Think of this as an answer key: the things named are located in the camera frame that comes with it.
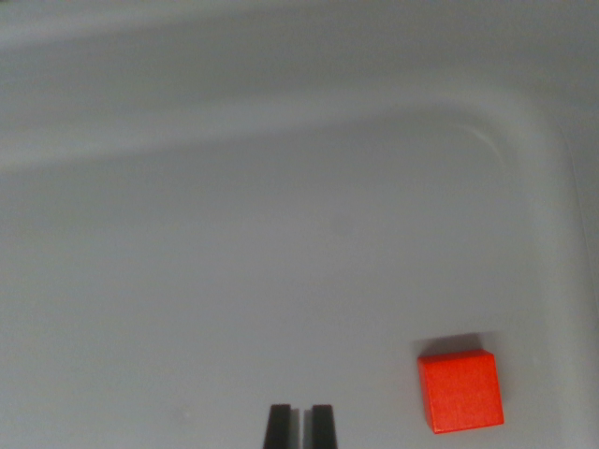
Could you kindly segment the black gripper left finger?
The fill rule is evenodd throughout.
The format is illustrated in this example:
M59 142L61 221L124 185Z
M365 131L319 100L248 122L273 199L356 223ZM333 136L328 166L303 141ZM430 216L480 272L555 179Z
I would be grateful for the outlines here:
M300 447L300 412L290 404L270 406L264 449L298 449Z

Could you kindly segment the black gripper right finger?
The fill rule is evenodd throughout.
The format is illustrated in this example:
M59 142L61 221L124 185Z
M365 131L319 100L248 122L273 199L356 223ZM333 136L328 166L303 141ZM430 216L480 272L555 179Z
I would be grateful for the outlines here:
M337 434L333 407L313 405L303 413L303 449L337 449Z

